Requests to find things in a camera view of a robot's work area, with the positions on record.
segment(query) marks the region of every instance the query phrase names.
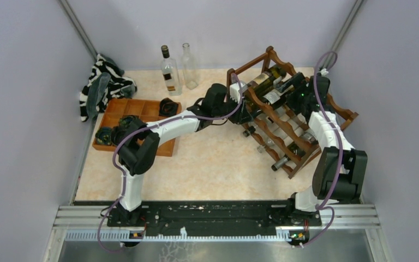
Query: table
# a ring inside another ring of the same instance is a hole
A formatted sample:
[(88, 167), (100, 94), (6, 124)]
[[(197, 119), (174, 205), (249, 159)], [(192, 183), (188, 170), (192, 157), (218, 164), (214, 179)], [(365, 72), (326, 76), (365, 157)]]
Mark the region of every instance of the table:
[[(305, 76), (313, 68), (296, 68)], [(204, 97), (213, 83), (226, 83), (227, 69), (200, 69), (200, 85), (181, 96), (170, 97), (181, 102), (183, 110)], [(259, 68), (248, 69), (239, 77), (248, 82), (260, 74)], [(168, 97), (159, 70), (126, 71), (138, 86), (135, 99), (162, 100)], [(97, 131), (102, 114), (94, 128)], [(300, 170), (293, 179), (282, 171), (272, 171), (273, 159), (259, 153), (253, 138), (244, 138), (241, 126), (228, 122), (211, 126), (176, 139), (172, 157), (156, 157), (145, 174), (144, 200), (268, 200), (286, 199), (309, 187), (319, 157)], [(115, 200), (120, 193), (121, 173), (111, 162), (112, 152), (87, 151), (75, 201)]]

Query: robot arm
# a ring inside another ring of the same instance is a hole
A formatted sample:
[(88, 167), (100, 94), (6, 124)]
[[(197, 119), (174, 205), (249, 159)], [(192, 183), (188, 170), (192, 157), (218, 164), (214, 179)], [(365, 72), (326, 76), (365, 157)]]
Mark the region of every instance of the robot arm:
[[(319, 83), (320, 99), (326, 104), (326, 94), (330, 81), (321, 79)], [(143, 123), (139, 119), (133, 121), (127, 133), (138, 130), (145, 126), (158, 127), (142, 132), (131, 138), (118, 151), (119, 161), (126, 171), (125, 196), (120, 201), (120, 209), (126, 213), (136, 210), (142, 200), (141, 191), (144, 173), (153, 165), (158, 146), (180, 135), (198, 132), (211, 125), (211, 117), (225, 116), (238, 106), (241, 99), (238, 85), (229, 88), (230, 98), (226, 99), (227, 89), (224, 85), (213, 84), (204, 98), (201, 98), (186, 111), (172, 118), (180, 118), (169, 122), (169, 118), (156, 122)], [(309, 123), (310, 131), (316, 137), (322, 149), (322, 156), (314, 173), (313, 184), (304, 192), (296, 193), (295, 206), (297, 210), (314, 212), (318, 199), (323, 199), (331, 187), (337, 165), (342, 165), (348, 172), (340, 174), (336, 188), (331, 199), (338, 201), (353, 201), (360, 196), (363, 177), (367, 164), (367, 155), (364, 151), (357, 151), (348, 143), (341, 130), (340, 137), (343, 142), (344, 157), (342, 163), (338, 163), (337, 140), (334, 130), (319, 112), (316, 97), (312, 94), (312, 80), (308, 85), (295, 87), (288, 96), (287, 105), (296, 113), (303, 114)], [(333, 109), (326, 108), (326, 114), (336, 127), (336, 117)], [(229, 117), (235, 124), (246, 123), (253, 120), (247, 111), (245, 102), (242, 101), (240, 108)]]
[[(130, 123), (127, 134), (147, 126), (158, 127), (138, 133), (118, 151), (119, 162), (126, 173), (125, 195), (119, 202), (120, 208), (132, 212), (140, 206), (144, 173), (153, 165), (157, 149), (161, 144), (183, 134), (198, 132), (211, 125), (213, 118), (226, 116), (237, 108), (242, 98), (231, 97), (225, 101), (226, 92), (227, 88), (224, 85), (213, 84), (204, 98), (176, 116), (146, 124), (140, 119), (134, 119)], [(252, 120), (245, 109), (244, 101), (229, 120), (237, 124)], [(138, 144), (138, 140), (143, 140), (142, 145)]]

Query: purple wall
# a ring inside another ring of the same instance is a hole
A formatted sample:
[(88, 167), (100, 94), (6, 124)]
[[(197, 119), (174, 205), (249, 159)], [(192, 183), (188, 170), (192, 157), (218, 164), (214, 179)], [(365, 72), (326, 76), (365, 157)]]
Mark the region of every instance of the purple wall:
[(0, 261), (43, 258), (76, 179), (92, 63), (57, 1), (0, 1)]
[(369, 155), (364, 196), (395, 261), (419, 261), (419, 1), (368, 1), (331, 80), (360, 114), (345, 134)]
[(272, 45), (280, 59), (313, 66), (355, 0), (73, 0), (99, 52), (125, 69), (159, 68), (160, 46), (180, 58), (190, 43), (202, 68), (236, 67)]

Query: dark wine bottle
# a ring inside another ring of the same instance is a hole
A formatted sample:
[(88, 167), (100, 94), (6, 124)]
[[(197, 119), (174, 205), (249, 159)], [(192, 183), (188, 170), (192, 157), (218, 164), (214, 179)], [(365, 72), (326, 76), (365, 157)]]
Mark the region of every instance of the dark wine bottle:
[[(286, 103), (287, 96), (291, 93), (291, 91), (286, 91), (283, 94), (279, 94), (275, 90), (271, 90), (269, 93), (264, 95), (260, 100), (261, 102), (268, 104), (272, 107), (272, 110), (277, 110), (279, 107), (284, 105)], [(263, 112), (259, 107), (255, 104), (253, 104), (251, 115), (253, 117), (257, 117), (258, 115), (261, 115)]]
[[(273, 90), (277, 84), (286, 76), (286, 71), (279, 65), (274, 65), (269, 70), (262, 72), (255, 79), (247, 83), (251, 87), (258, 98), (261, 98), (269, 91)], [(252, 108), (254, 103), (247, 100), (247, 104)]]

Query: zebra print cloth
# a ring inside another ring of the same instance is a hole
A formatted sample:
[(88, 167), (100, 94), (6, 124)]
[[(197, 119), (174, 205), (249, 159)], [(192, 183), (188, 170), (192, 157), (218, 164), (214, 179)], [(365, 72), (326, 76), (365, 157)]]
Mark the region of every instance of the zebra print cloth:
[(88, 84), (80, 93), (81, 121), (86, 122), (99, 112), (105, 112), (112, 98), (132, 98), (137, 92), (133, 79), (123, 77), (124, 70), (116, 63), (101, 54), (92, 66)]

